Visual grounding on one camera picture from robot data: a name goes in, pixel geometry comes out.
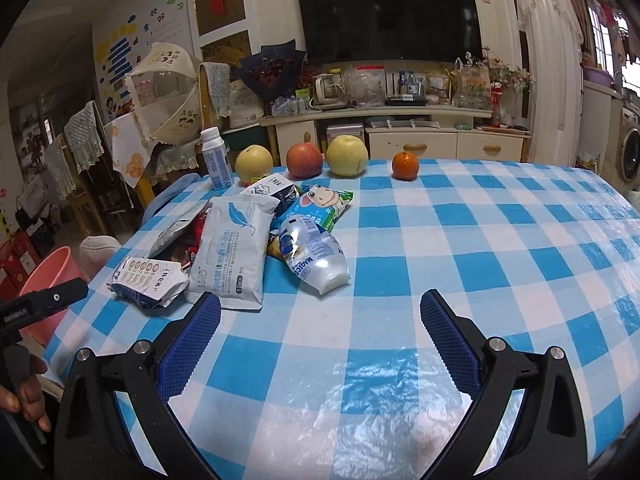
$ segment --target black tv screen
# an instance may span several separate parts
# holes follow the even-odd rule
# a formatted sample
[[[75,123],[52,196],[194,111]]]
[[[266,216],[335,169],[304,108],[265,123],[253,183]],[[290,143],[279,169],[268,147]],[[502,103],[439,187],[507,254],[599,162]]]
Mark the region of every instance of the black tv screen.
[[[300,0],[309,62],[482,56],[476,0]]]

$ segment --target finger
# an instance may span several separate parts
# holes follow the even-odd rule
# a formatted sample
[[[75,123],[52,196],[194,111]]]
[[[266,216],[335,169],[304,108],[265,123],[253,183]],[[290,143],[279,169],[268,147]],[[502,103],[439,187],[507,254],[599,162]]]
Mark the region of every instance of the finger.
[[[45,401],[40,382],[36,376],[30,376],[20,385],[22,413],[29,422],[35,422],[45,415]]]
[[[32,374],[42,375],[47,372],[47,365],[42,359],[32,354],[30,369]]]
[[[35,375],[30,375],[20,385],[20,400],[22,402],[38,402],[43,399],[42,386]]]
[[[45,433],[49,433],[49,431],[51,431],[51,421],[49,420],[49,417],[46,414],[39,418],[38,426]]]
[[[11,413],[20,411],[20,402],[17,397],[0,386],[0,409],[7,410]]]

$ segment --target orange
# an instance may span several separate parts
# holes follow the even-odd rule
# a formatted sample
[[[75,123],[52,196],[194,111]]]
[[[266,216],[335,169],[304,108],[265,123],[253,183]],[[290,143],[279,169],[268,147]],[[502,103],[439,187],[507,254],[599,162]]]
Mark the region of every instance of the orange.
[[[420,170],[420,161],[413,153],[398,153],[391,163],[394,178],[398,180],[415,180]]]

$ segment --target plastic table cover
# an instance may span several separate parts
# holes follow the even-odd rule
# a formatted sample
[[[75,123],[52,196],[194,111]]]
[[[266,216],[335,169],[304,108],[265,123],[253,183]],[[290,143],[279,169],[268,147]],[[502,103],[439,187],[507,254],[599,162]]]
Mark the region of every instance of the plastic table cover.
[[[352,273],[319,297],[267,257],[259,313],[223,311],[184,393],[170,405],[225,480],[420,478],[470,404],[419,317],[437,288],[459,316],[516,350],[561,346],[584,412],[592,460],[640,411],[640,221],[596,175],[511,162],[423,160],[418,179],[371,161],[357,179],[313,179],[355,197],[334,235]],[[232,188],[228,192],[239,192]],[[124,352],[154,339],[189,305],[143,312],[106,280],[194,202],[204,178],[114,256],[46,349],[62,378],[74,353]],[[515,393],[482,468],[495,463]],[[126,396],[143,461],[161,470]]]

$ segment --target cabinet drawer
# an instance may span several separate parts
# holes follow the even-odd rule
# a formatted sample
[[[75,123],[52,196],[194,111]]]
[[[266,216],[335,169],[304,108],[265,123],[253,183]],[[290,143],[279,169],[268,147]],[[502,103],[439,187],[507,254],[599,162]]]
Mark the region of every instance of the cabinet drawer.
[[[305,134],[311,135],[311,142],[316,148],[318,146],[318,136],[316,135],[316,124],[313,121],[303,123],[278,124],[276,126],[276,136],[278,137],[278,150],[280,152],[280,163],[284,166],[287,163],[287,152],[291,146],[299,142],[305,142]]]
[[[522,139],[483,134],[458,134],[460,160],[511,160],[520,162]]]
[[[392,160],[396,153],[411,151],[418,158],[456,158],[456,133],[379,132],[369,134],[371,158]]]

